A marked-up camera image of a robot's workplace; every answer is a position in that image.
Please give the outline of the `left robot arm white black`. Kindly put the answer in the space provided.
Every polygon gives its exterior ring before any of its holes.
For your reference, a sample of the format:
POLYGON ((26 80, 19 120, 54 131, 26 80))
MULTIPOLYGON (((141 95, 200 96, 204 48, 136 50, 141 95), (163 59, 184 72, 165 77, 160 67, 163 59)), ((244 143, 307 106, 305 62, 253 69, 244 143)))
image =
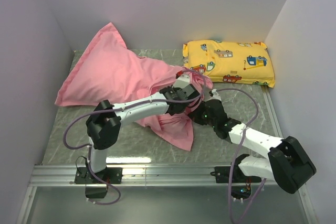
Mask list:
POLYGON ((100 102, 94 114, 86 121, 87 134, 92 145, 87 161, 87 177, 93 183, 100 183, 105 179, 107 149, 117 142, 121 128, 150 116, 183 113, 200 97, 198 90, 192 84, 187 84, 183 88, 168 86, 149 97, 132 102, 100 102))

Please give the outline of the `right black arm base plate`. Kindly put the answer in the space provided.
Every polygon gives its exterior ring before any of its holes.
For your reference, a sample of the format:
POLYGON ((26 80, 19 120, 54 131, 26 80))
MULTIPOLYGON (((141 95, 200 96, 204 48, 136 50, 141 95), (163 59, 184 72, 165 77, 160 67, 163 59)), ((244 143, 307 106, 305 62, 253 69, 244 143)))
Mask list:
MULTIPOLYGON (((210 175, 215 177, 215 181, 218 184, 229 183, 229 166, 216 166, 214 171, 210 172, 210 175)), ((231 197, 233 199, 239 199, 245 201, 252 195, 252 183, 261 182, 260 177, 245 176, 238 168, 234 168, 232 175, 232 189, 231 197)))

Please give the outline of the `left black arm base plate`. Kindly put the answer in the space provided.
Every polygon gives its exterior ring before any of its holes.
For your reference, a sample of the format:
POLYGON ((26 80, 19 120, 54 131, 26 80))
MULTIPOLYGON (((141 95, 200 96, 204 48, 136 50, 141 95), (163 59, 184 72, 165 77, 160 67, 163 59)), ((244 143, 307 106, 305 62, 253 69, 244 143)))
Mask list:
MULTIPOLYGON (((104 182, 115 185, 121 184, 122 171, 123 169, 121 167, 107 167, 104 170, 95 173, 95 175, 104 182)), ((102 182, 97 180, 90 173, 89 168, 86 167, 77 168, 74 184, 85 185, 85 196, 88 199, 104 199, 108 192, 108 185, 106 184, 104 184, 104 186, 93 187, 94 184, 102 184, 102 182)))

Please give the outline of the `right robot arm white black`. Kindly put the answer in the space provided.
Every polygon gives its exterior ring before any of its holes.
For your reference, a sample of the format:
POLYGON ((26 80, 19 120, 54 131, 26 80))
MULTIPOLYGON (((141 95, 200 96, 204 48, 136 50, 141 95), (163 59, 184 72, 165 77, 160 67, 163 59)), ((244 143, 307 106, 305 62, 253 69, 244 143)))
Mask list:
POLYGON ((222 140, 248 148, 259 157, 241 154, 227 173, 215 169, 226 182, 273 180, 287 193, 294 194, 317 169, 299 141, 292 136, 280 138, 248 127, 227 116, 220 100, 201 102, 189 117, 199 125, 209 125, 222 140))

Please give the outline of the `pink pillowcase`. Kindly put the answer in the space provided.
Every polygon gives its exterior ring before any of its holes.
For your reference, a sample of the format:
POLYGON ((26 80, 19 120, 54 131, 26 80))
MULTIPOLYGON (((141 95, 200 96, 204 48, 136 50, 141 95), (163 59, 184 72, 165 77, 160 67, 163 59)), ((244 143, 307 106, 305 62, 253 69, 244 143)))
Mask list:
MULTIPOLYGON (((127 49, 112 23, 94 36, 84 53, 63 82, 55 105, 97 106, 103 100, 111 104, 149 97, 172 85, 181 66, 168 65, 162 60, 139 57, 127 49)), ((170 144, 191 151, 194 134, 191 119, 182 114, 150 116, 137 123, 150 129, 170 144)))

